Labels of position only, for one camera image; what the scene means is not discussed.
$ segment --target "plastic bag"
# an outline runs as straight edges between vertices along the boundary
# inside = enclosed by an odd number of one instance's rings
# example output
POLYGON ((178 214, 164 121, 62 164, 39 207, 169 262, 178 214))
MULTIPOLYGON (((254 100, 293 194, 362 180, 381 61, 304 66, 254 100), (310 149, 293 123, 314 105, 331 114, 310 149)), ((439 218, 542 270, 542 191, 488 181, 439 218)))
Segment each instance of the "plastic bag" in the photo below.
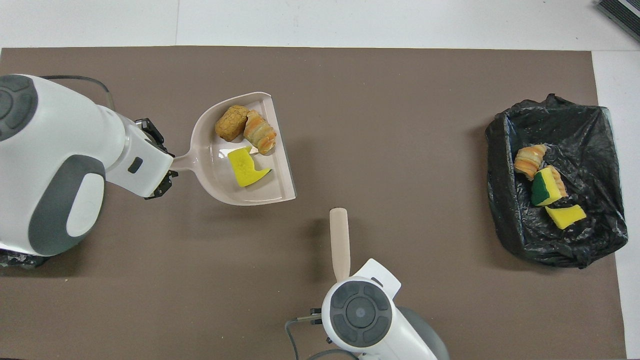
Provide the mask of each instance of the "plastic bag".
POLYGON ((551 266, 585 268, 627 243, 618 157, 609 112, 549 94, 515 104, 486 128, 488 195, 496 233, 514 255, 551 266), (550 207, 580 205, 587 218, 560 230, 531 204, 531 182, 515 173, 522 147, 544 143, 544 165, 561 174, 569 197, 550 207))

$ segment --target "white table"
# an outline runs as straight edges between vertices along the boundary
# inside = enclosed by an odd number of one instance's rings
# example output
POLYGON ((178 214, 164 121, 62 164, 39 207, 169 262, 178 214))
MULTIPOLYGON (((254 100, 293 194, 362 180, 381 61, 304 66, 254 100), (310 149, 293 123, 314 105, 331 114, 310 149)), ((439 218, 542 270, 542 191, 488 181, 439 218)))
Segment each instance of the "white table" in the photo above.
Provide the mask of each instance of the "white table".
POLYGON ((591 0, 0 0, 0 48, 251 45, 593 51, 612 113, 630 242, 616 253, 627 356, 640 357, 640 43, 591 0))

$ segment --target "bread roll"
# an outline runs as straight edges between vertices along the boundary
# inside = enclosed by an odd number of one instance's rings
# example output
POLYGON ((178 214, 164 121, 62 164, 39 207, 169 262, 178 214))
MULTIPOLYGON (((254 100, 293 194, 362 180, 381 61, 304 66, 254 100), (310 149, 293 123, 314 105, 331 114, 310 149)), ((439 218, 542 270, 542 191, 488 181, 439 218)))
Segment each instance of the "bread roll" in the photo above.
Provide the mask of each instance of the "bread roll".
POLYGON ((244 131, 246 114, 249 109, 240 105, 233 105, 216 122, 216 134, 226 141, 232 141, 244 131))

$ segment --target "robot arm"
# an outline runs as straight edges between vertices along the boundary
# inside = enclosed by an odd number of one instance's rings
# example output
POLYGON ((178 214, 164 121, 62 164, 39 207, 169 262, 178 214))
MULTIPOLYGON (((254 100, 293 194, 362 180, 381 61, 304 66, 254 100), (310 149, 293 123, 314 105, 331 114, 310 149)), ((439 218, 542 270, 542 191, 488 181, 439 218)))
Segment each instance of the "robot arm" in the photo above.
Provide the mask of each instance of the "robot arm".
POLYGON ((416 313, 394 304, 401 284, 373 259, 324 298, 322 324, 340 348, 363 360, 449 360, 447 349, 416 313))
POLYGON ((172 161, 133 121, 71 89, 0 76, 0 248, 71 248, 93 227, 105 180, 149 197, 172 161))

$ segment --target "pastry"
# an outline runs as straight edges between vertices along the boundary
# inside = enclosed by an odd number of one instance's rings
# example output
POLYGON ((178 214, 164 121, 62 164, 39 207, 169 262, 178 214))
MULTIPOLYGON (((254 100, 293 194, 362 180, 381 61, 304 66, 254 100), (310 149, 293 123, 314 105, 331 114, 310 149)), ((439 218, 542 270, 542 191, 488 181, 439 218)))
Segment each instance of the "pastry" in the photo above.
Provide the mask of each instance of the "pastry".
POLYGON ((562 177, 560 177, 560 172, 558 172, 558 170, 551 165, 547 165, 545 168, 551 169, 551 175, 554 176, 554 180, 556 181, 556 186, 560 191, 560 195, 562 197, 568 196, 568 194, 566 193, 566 187, 564 186, 564 182, 562 181, 562 177))
POLYGON ((249 111, 247 118, 244 138, 265 155, 276 144, 276 132, 255 110, 249 111))
POLYGON ((244 131, 246 114, 249 109, 240 105, 233 105, 216 122, 216 134, 226 141, 232 141, 244 131))
POLYGON ((533 175, 540 168, 540 164, 542 164, 542 157, 544 157, 546 152, 547 147, 542 144, 523 147, 518 150, 516 159, 513 162, 513 167, 516 172, 525 174, 527 179, 531 181, 533 180, 533 175))

